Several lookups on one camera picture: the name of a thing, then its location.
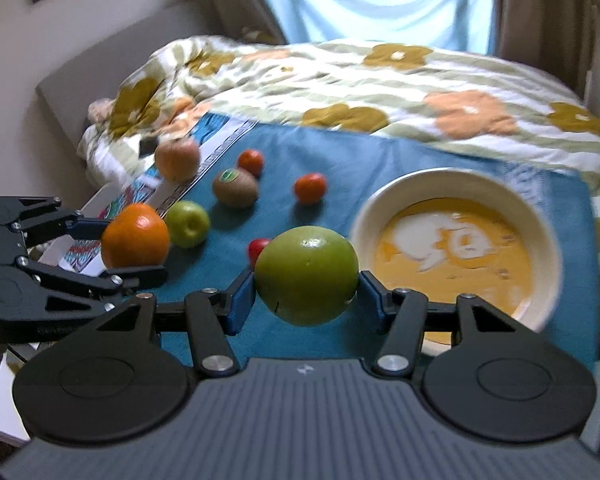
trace apple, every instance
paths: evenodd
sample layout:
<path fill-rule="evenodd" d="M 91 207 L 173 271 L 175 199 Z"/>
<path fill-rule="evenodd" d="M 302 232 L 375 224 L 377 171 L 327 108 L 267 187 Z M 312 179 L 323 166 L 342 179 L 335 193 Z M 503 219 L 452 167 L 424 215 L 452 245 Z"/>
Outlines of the apple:
<path fill-rule="evenodd" d="M 358 258 L 346 238 L 317 226 L 296 227 L 264 247 L 256 290 L 279 318 L 315 326 L 338 317 L 358 287 Z"/>
<path fill-rule="evenodd" d="M 181 183 L 192 179 L 200 166 L 200 146 L 196 139 L 164 140 L 155 149 L 155 167 L 170 182 Z"/>
<path fill-rule="evenodd" d="M 268 238 L 256 238 L 249 244 L 249 247 L 247 248 L 247 256 L 249 257 L 249 263 L 251 264 L 252 269 L 256 266 L 258 256 L 260 256 L 260 253 L 270 241 L 271 240 Z"/>
<path fill-rule="evenodd" d="M 183 249 L 200 245 L 211 227 L 211 220 L 205 209 L 200 204 L 187 200 L 180 200 L 172 205 L 164 216 L 164 221 L 171 241 Z"/>

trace soup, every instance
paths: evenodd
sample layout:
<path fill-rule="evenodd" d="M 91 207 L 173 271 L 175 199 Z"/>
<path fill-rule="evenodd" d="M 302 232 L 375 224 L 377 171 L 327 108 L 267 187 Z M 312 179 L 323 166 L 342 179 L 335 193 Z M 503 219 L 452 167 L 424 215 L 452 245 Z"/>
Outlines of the soup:
<path fill-rule="evenodd" d="M 518 233 L 496 211 L 458 198 L 425 200 L 398 213 L 381 233 L 372 270 L 389 289 L 412 288 L 443 303 L 472 292 L 509 315 L 526 308 L 532 291 Z M 450 344 L 451 336 L 425 338 Z"/>

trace bowl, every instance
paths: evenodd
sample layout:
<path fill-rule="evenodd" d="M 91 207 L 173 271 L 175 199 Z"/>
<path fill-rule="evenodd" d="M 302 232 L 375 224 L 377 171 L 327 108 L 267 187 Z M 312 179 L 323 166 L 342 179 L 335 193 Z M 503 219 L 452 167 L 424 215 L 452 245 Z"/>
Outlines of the bowl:
<path fill-rule="evenodd" d="M 529 257 L 532 286 L 529 301 L 519 306 L 512 317 L 535 332 L 541 331 L 554 312 L 562 288 L 562 256 L 554 231 L 515 191 L 477 171 L 454 168 L 417 171 L 376 191 L 360 209 L 350 232 L 360 269 L 373 272 L 379 238 L 395 215 L 433 198 L 477 202 L 500 213 L 518 232 Z M 417 284 L 410 287 L 418 289 Z M 431 356 L 447 349 L 449 345 L 427 339 L 422 344 L 422 351 Z"/>

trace cherry tomato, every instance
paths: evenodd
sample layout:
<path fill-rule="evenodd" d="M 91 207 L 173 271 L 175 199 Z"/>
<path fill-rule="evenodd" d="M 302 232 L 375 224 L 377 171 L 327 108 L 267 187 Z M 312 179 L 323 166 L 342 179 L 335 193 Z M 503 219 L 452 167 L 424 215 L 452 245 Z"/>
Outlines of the cherry tomato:
<path fill-rule="evenodd" d="M 238 157 L 238 168 L 258 178 L 264 168 L 264 157 L 258 150 L 244 150 Z"/>
<path fill-rule="evenodd" d="M 321 173 L 303 175 L 296 180 L 294 192 L 302 205 L 317 204 L 327 192 L 327 179 Z"/>
<path fill-rule="evenodd" d="M 255 240 L 251 241 L 249 247 L 247 248 L 247 255 L 249 256 L 251 268 L 256 266 L 256 260 L 258 259 L 258 256 L 260 256 L 260 253 L 270 241 L 271 240 L 268 238 L 256 238 Z"/>

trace teal cloth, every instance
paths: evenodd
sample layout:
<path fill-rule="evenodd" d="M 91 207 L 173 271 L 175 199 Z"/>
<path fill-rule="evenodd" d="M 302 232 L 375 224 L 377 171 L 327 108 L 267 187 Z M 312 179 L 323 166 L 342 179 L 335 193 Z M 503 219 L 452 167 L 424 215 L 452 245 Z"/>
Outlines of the teal cloth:
<path fill-rule="evenodd" d="M 209 138 L 227 120 L 207 114 L 193 134 L 200 140 Z M 253 210 L 231 210 L 216 202 L 211 183 L 247 148 L 256 148 L 265 157 L 260 199 Z M 186 194 L 186 200 L 207 209 L 212 229 L 200 247 L 171 250 L 166 263 L 170 278 L 156 291 L 158 300 L 178 301 L 203 287 L 227 287 L 248 265 L 246 248 L 254 238 L 273 238 L 306 224 L 347 236 L 365 200 L 380 187 L 413 171 L 446 167 L 499 178 L 532 175 L 536 207 L 553 225 L 564 260 L 562 293 L 544 334 L 592 368 L 598 357 L 600 292 L 596 230 L 586 185 L 574 174 L 439 152 L 409 139 L 257 123 Z M 325 174 L 328 193 L 320 205 L 296 206 L 293 184 L 313 171 Z M 407 285 L 418 288 L 417 283 Z M 382 337 L 365 326 L 357 308 L 330 323 L 298 328 L 278 319 L 258 299 L 242 332 L 229 339 L 241 363 L 249 357 L 371 358 Z M 164 334 L 162 346 L 190 363 L 184 334 Z"/>

